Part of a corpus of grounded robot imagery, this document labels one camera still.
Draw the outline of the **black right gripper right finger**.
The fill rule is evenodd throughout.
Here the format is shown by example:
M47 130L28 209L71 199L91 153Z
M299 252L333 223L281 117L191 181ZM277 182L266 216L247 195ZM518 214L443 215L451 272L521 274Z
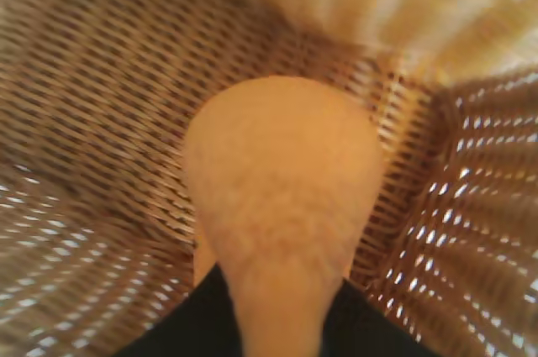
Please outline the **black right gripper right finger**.
M324 321L320 356L430 356L431 350L386 319L348 280Z

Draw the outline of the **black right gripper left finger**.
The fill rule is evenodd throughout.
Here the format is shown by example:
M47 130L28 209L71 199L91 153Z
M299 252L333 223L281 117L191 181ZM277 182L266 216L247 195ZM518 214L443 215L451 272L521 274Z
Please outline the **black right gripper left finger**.
M241 356L238 325L222 270L213 265L187 299L115 356Z

